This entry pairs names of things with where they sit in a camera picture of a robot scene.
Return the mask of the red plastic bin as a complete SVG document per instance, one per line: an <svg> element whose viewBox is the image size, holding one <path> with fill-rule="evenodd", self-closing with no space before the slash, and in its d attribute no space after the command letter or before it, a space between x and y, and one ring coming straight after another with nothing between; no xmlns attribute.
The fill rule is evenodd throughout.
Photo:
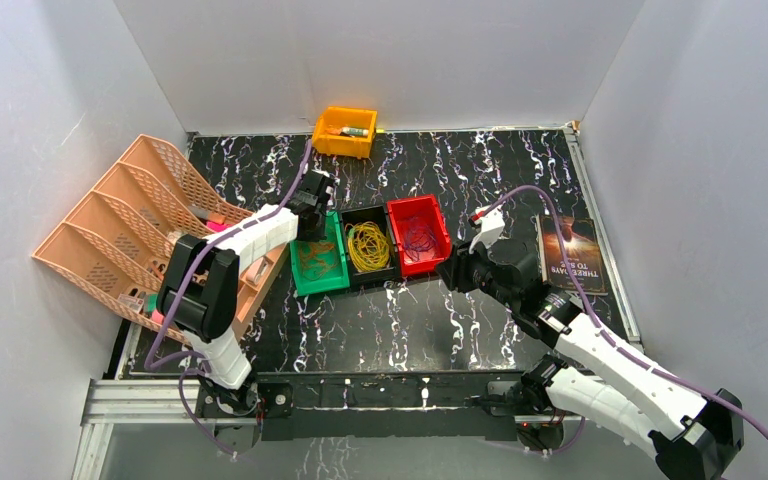
<svg viewBox="0 0 768 480"><path fill-rule="evenodd" d="M404 277L431 274L451 253L451 239L433 194L386 203Z"/></svg>

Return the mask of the green plastic bin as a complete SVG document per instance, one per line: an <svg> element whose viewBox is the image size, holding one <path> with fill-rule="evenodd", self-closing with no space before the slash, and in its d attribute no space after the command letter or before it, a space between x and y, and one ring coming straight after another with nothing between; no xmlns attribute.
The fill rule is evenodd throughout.
<svg viewBox="0 0 768 480"><path fill-rule="evenodd" d="M291 269L298 296L347 289L350 286L342 227L336 212L326 215L326 238L290 244Z"/></svg>

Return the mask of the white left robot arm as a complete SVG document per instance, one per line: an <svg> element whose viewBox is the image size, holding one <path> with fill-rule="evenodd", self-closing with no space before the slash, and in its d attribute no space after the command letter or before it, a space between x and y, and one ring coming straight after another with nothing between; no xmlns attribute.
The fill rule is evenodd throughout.
<svg viewBox="0 0 768 480"><path fill-rule="evenodd" d="M252 366L232 328L239 277L278 247L323 239L338 183L329 173L306 171L279 204L266 204L221 232L185 234L175 243L156 300L161 329L173 325L184 335L207 366L207 378L222 387L220 403L235 416L250 414L259 400L257 387L246 381Z"/></svg>

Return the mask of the black plastic bin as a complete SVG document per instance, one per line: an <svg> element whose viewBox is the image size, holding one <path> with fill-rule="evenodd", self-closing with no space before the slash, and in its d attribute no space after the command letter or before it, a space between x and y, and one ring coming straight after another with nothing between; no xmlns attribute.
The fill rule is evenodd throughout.
<svg viewBox="0 0 768 480"><path fill-rule="evenodd" d="M338 215L350 285L377 284L398 277L398 248L385 206L342 210Z"/></svg>

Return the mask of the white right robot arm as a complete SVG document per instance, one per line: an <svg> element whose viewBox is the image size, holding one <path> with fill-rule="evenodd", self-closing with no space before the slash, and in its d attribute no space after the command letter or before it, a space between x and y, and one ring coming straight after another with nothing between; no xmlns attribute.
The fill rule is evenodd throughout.
<svg viewBox="0 0 768 480"><path fill-rule="evenodd" d="M508 402L537 414L556 407L582 415L649 455L669 479L718 479L741 451L736 413L669 381L645 355L594 325L578 297L542 280L523 243L463 242L435 271L451 291L494 298L521 330L557 351L522 376Z"/></svg>

